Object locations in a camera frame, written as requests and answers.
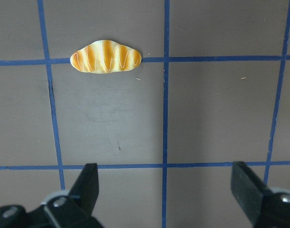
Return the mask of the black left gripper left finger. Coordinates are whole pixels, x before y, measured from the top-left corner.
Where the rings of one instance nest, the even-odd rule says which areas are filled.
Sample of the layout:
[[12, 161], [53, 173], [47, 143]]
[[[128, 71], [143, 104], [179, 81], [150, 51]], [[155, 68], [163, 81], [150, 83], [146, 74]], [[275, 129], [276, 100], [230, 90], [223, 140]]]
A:
[[44, 212], [53, 228], [97, 228], [99, 222], [92, 212], [98, 194], [97, 164], [88, 163], [68, 194], [51, 198]]

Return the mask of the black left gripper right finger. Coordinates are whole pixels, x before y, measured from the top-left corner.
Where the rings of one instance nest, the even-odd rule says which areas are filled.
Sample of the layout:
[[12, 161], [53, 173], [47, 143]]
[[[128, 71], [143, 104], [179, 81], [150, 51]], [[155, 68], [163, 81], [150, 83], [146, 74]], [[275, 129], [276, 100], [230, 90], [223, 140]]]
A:
[[245, 162], [232, 164], [231, 192], [254, 228], [290, 228], [290, 190], [268, 187]]

